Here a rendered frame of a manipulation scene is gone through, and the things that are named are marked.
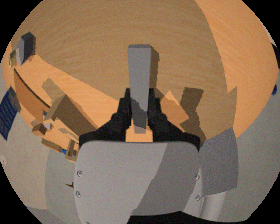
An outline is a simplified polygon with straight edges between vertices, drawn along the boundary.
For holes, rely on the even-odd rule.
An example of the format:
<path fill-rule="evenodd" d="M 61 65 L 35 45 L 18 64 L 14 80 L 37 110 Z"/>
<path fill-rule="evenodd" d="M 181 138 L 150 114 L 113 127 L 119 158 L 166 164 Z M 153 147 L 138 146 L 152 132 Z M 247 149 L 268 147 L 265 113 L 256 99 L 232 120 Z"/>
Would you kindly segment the beige cylinder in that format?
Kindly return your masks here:
<path fill-rule="evenodd" d="M 16 63 L 16 50 L 13 50 L 8 56 L 8 67 L 9 67 L 9 69 L 11 69 L 15 65 L 15 63 Z"/>

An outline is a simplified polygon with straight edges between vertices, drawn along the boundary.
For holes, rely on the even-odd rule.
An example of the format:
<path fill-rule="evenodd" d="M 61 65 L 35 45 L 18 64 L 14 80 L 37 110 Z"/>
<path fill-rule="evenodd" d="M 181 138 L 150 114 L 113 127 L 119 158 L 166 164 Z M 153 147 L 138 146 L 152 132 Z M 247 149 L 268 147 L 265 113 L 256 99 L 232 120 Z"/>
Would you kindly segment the brown flat board with grey clip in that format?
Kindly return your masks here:
<path fill-rule="evenodd" d="M 14 84 L 17 99 L 24 106 L 24 108 L 34 116 L 39 122 L 44 123 L 43 120 L 50 109 L 40 97 L 38 97 L 29 86 L 23 81 L 16 69 L 14 68 Z M 52 129 L 52 124 L 43 124 L 48 130 Z"/>

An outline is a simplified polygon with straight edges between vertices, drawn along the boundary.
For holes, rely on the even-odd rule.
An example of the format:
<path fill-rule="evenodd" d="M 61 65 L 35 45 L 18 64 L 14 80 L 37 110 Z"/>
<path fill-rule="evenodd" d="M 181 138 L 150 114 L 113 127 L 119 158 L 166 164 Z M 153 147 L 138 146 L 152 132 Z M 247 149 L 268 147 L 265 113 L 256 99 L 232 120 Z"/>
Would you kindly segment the tan rectangular bar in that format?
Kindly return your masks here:
<path fill-rule="evenodd" d="M 32 130 L 32 132 L 35 136 L 45 136 L 46 131 L 47 131 L 47 128 L 44 127 L 44 125 L 42 123 L 34 126 L 33 130 Z M 37 132 L 39 133 L 39 135 Z"/>

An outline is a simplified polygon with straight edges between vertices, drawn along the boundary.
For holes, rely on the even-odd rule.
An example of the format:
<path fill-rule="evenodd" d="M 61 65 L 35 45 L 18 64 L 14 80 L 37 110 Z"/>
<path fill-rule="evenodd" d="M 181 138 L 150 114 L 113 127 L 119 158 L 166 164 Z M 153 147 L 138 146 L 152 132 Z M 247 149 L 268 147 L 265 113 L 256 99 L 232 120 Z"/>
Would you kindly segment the tan wooden bar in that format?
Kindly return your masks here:
<path fill-rule="evenodd" d="M 51 142 L 49 142 L 49 141 L 46 141 L 46 140 L 44 140 L 44 139 L 42 139 L 42 142 L 41 142 L 43 145 L 45 145 L 46 147 L 50 147 L 50 149 L 52 148 L 53 150 L 55 150 L 55 151 L 57 151 L 57 152 L 60 152 L 60 153 L 62 153 L 62 147 L 61 146 L 59 146 L 59 145 L 56 145 L 56 144 L 54 144 L 54 143 L 51 143 Z"/>

